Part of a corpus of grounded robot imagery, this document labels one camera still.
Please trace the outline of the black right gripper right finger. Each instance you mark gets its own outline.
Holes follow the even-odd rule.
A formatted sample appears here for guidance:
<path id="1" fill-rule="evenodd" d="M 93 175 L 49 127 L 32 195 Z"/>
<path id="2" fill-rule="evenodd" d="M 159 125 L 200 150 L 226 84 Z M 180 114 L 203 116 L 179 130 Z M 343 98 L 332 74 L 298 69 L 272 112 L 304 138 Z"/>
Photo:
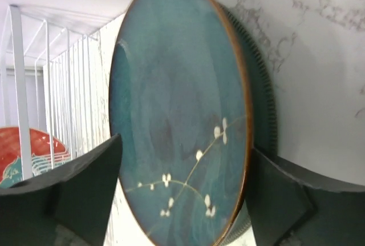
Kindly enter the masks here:
<path id="1" fill-rule="evenodd" d="M 257 245 L 364 245 L 364 186 L 254 149 L 246 205 Z"/>

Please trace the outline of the dark teal flowered plate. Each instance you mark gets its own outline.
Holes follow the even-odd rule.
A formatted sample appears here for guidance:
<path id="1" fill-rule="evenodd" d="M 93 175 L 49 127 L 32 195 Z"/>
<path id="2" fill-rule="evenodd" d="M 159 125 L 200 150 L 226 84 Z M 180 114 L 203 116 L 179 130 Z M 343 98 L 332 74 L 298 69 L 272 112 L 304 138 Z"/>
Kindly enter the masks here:
<path id="1" fill-rule="evenodd" d="M 253 113 L 216 0 L 133 0 L 109 79 L 126 201 L 154 245 L 219 245 L 244 202 Z"/>

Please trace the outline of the grey-green plate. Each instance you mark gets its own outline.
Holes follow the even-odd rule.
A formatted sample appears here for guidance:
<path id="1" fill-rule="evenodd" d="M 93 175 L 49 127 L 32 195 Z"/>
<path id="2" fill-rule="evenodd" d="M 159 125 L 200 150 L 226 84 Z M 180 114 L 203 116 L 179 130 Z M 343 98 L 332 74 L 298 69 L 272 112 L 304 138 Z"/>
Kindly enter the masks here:
<path id="1" fill-rule="evenodd" d="M 259 48 L 242 22 L 224 5 L 220 8 L 240 44 L 253 104 L 253 146 L 246 156 L 250 167 L 246 173 L 246 192 L 240 197 L 241 205 L 227 233 L 219 241 L 219 245 L 229 245 L 249 228 L 261 229 L 258 209 L 263 206 L 263 185 L 268 180 L 266 163 L 277 158 L 278 121 L 273 86 Z"/>

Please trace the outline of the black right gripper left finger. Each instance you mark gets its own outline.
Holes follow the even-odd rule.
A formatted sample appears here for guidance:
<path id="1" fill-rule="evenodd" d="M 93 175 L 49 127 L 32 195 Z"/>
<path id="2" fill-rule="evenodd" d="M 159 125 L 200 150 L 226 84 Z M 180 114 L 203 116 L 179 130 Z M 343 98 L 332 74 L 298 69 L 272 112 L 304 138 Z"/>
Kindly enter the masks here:
<path id="1" fill-rule="evenodd" d="M 1 190 L 1 245 L 103 245 L 122 139 Z"/>

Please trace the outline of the red and teal plate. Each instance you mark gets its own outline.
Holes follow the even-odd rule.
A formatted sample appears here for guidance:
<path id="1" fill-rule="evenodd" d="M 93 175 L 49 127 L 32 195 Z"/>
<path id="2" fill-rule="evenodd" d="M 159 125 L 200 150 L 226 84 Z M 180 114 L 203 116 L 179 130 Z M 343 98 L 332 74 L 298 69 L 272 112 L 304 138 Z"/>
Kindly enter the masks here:
<path id="1" fill-rule="evenodd" d="M 34 176 L 51 170 L 51 152 L 49 134 L 30 129 L 32 172 Z M 71 161 L 71 155 L 64 144 L 57 138 L 53 139 L 54 166 L 59 167 Z M 9 188 L 21 182 L 22 163 L 19 128 L 17 126 L 1 128 L 1 187 Z"/>

